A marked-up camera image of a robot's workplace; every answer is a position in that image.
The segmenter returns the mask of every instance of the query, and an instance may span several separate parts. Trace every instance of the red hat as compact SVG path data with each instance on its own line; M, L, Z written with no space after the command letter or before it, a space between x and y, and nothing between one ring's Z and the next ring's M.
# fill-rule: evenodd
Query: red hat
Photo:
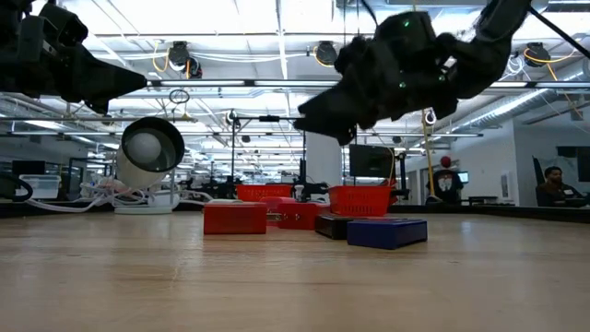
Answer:
M451 167L451 158L448 156L442 157L441 158L441 166L443 166L444 168Z

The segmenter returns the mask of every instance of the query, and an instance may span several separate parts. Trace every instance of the blue box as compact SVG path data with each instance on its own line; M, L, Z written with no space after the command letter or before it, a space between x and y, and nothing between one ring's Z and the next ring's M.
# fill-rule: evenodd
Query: blue box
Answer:
M394 250L428 241L427 222L421 219L355 220L347 226L349 245Z

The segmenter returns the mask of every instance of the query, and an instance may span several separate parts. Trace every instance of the red plastic basket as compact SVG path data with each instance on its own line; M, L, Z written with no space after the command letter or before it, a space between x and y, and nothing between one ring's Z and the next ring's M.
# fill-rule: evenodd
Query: red plastic basket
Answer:
M379 217L387 213L390 186L340 185L329 189L332 212L351 217Z
M264 197L291 197L291 186L238 184L238 199L244 202L259 202Z

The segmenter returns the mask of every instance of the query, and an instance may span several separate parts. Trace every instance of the wooden tabletop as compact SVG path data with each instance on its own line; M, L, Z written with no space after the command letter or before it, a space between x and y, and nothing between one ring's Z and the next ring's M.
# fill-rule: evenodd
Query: wooden tabletop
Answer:
M391 252L204 238L189 212L3 219L2 331L588 331L590 226L422 218L429 241Z

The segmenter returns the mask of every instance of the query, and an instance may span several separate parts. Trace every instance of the white column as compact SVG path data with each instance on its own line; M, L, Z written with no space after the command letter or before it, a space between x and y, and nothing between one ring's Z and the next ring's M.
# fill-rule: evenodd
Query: white column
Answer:
M307 181L325 182L330 186L342 184L342 148L329 136L306 133Z

